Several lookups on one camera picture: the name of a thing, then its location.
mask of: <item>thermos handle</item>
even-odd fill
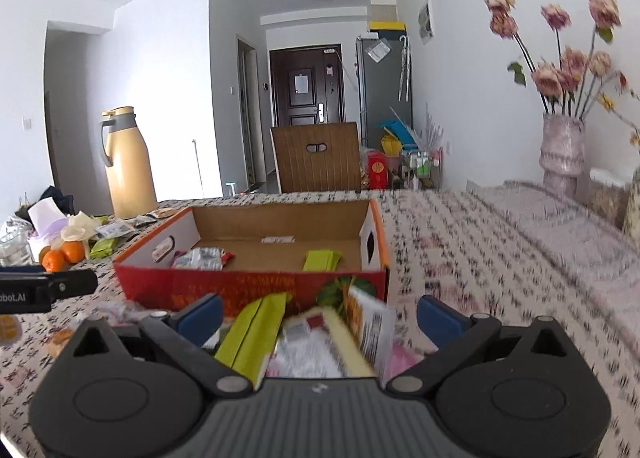
[[[109,120],[105,120],[100,123],[100,146],[102,148],[100,150],[100,155],[102,157],[102,161],[104,162],[104,165],[106,165],[107,167],[113,167],[113,160],[104,149],[104,128],[107,126],[113,126],[115,125],[115,123],[116,123],[115,118],[110,118]]]

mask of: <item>pink rose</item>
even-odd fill
[[[562,30],[571,24],[569,14],[560,5],[543,5],[541,14],[554,30]]]
[[[572,50],[567,47],[562,54],[562,69],[569,71],[572,75],[582,78],[584,68],[587,66],[587,56],[580,50]]]
[[[560,98],[562,96],[562,86],[558,78],[558,69],[550,63],[540,63],[538,69],[533,72],[533,82],[536,88],[545,97]]]
[[[604,77],[611,70],[611,56],[607,52],[596,52],[591,57],[589,70],[595,76]]]
[[[494,14],[489,28],[503,39],[513,39],[518,33],[516,20],[507,14]]]
[[[616,0],[589,0],[589,11],[597,27],[620,26],[620,11]]]
[[[580,76],[575,76],[568,70],[558,72],[558,81],[565,92],[575,93],[580,84]]]
[[[516,6],[516,0],[484,0],[484,2],[494,14],[508,14],[511,7]]]

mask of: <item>orange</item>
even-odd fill
[[[84,260],[84,245],[82,242],[64,242],[60,251],[64,254],[65,260],[69,264],[80,263]]]
[[[38,263],[42,264],[42,260],[46,256],[47,252],[49,252],[50,250],[51,250],[51,245],[47,245],[40,251],[40,254],[38,255]]]
[[[42,266],[47,272],[60,272],[66,268],[65,255],[60,250],[50,250],[42,258]]]

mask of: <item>thermos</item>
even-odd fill
[[[136,124],[133,107],[103,112],[100,134],[102,159],[107,170],[113,212],[118,218],[133,218],[158,208],[151,163],[145,139]]]

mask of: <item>table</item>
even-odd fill
[[[241,205],[375,199],[392,255],[388,302],[396,307],[396,336],[429,353],[433,345],[415,318],[416,301],[433,294],[465,314],[485,311],[513,325],[549,314],[561,323],[607,391],[613,420],[603,458],[640,451],[640,366],[616,332],[561,272],[513,226],[468,194],[409,191],[249,195],[237,199],[166,202],[163,206]],[[49,314],[20,316],[24,335],[0,358],[2,431],[29,458],[42,451],[28,425],[28,405],[52,365],[44,343],[100,301],[124,300],[111,260],[86,261],[99,285],[91,297],[65,300]]]

